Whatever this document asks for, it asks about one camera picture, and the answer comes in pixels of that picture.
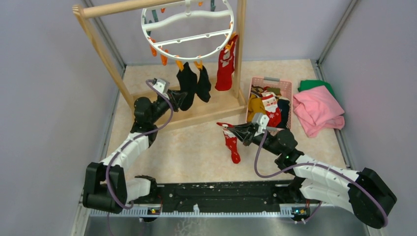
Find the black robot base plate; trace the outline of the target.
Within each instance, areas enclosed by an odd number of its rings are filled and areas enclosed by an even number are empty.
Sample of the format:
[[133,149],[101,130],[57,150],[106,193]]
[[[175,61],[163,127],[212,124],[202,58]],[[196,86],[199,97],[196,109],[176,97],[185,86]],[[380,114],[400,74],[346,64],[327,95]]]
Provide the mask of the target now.
[[150,193],[135,199],[136,205],[157,205],[163,213],[191,212],[195,205],[202,213],[279,212],[284,204],[315,204],[307,200],[291,180],[156,183]]

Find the white round clip hanger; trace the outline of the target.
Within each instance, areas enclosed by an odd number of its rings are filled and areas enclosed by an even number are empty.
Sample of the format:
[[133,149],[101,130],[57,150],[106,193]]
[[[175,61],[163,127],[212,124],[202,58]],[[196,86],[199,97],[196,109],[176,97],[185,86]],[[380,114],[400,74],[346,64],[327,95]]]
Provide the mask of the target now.
[[140,16],[151,54],[163,65],[200,64],[227,45],[235,25],[228,0],[182,0],[144,8]]

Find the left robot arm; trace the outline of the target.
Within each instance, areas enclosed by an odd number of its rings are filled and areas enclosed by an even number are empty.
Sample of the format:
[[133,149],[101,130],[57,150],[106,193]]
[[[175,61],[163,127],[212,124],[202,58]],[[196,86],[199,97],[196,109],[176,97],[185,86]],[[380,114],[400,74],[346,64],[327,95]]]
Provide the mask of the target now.
[[139,97],[134,102],[134,122],[122,144],[100,162],[91,162],[86,169],[83,206],[109,213],[120,213],[133,207],[141,198],[145,203],[157,199],[155,179],[148,176],[125,179],[125,172],[142,152],[151,147],[160,130],[155,123],[166,113],[172,117],[185,100],[187,93],[168,90],[155,101]]

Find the black sock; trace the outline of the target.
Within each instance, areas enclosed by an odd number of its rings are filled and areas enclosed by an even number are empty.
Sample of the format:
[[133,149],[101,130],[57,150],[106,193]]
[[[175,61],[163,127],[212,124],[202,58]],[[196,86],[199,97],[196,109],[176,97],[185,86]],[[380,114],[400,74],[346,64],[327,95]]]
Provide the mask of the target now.
[[211,82],[209,80],[207,69],[204,66],[202,66],[199,71],[200,77],[197,82],[196,94],[203,102],[208,103],[211,98]]
[[193,105],[196,88],[197,88],[197,75],[191,70],[189,63],[183,64],[183,70],[179,70],[177,73],[177,79],[181,92],[187,92],[180,109],[187,111]]

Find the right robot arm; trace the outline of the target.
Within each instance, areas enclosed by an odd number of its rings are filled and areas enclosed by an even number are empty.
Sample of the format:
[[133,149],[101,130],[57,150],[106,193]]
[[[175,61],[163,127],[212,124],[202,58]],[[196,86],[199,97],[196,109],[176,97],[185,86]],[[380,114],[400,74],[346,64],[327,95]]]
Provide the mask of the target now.
[[227,134],[240,140],[245,146],[256,144],[255,159],[261,150],[276,155],[279,173],[289,173],[296,184],[288,189],[289,198],[295,203],[304,199],[330,203],[356,216],[365,225],[381,229],[388,225],[388,215],[397,197],[370,168],[361,171],[338,168],[318,161],[297,150],[297,141],[289,129],[272,135],[255,123],[221,125]]

